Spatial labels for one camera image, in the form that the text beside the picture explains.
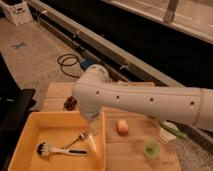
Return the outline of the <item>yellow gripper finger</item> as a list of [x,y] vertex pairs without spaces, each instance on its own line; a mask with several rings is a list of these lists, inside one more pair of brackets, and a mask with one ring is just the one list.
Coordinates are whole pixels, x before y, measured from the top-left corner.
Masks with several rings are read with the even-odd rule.
[[93,120],[89,122],[90,131],[93,135],[97,135],[99,133],[99,120]]

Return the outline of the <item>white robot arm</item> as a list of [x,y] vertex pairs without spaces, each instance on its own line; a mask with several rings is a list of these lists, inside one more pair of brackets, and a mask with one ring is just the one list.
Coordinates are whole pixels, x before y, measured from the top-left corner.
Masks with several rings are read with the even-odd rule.
[[213,132],[212,89],[110,83],[108,71],[94,64],[74,83],[72,95],[88,122],[94,122],[107,106]]

